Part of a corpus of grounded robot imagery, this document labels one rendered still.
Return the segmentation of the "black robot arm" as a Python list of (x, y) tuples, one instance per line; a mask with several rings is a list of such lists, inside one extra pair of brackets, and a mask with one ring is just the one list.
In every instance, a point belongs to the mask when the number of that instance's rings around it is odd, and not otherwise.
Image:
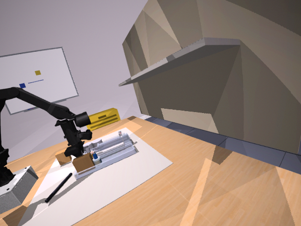
[[(39, 107), (45, 111), (47, 111), (50, 115), (54, 116), (55, 118), (59, 119), (56, 122), (56, 126), (61, 126), (63, 133), (73, 132), (76, 127), (84, 127), (86, 125), (91, 124), (89, 116), (87, 112), (83, 112), (81, 114), (75, 115), (72, 113), (69, 108), (63, 105), (54, 104), (49, 101), (44, 100), (38, 96), (35, 96), (28, 91), (25, 91), (22, 88), (18, 87), (11, 87), (7, 89), (0, 89), (0, 112), (2, 111), (6, 100), (19, 98), (29, 104), (32, 104), (36, 107)], [(65, 120), (63, 120), (65, 119)], [(69, 119), (69, 120), (68, 120)], [(62, 121), (60, 121), (62, 120)], [(75, 121), (75, 123), (73, 122)], [(91, 140), (92, 139), (92, 132), (90, 129), (87, 129), (85, 132), (77, 131), (77, 141), (80, 142), (81, 140)], [(7, 165), (7, 159), (9, 157), (8, 149), (4, 149), (1, 145), (1, 130), (0, 130), (0, 187), (7, 185), (16, 174), (12, 174), (12, 172), (4, 167)]]

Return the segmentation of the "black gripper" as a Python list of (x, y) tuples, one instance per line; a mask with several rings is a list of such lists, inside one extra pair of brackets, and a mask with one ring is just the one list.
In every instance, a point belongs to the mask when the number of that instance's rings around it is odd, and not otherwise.
[[(67, 139), (68, 141), (68, 146), (64, 152), (64, 155), (66, 157), (72, 155), (74, 157), (79, 157), (82, 156), (81, 151), (84, 153), (83, 150), (83, 145), (85, 143), (85, 141), (77, 141), (77, 131), (79, 132), (79, 130), (75, 129), (73, 132), (69, 132), (64, 134), (64, 138)], [(70, 146), (71, 145), (71, 146)]]

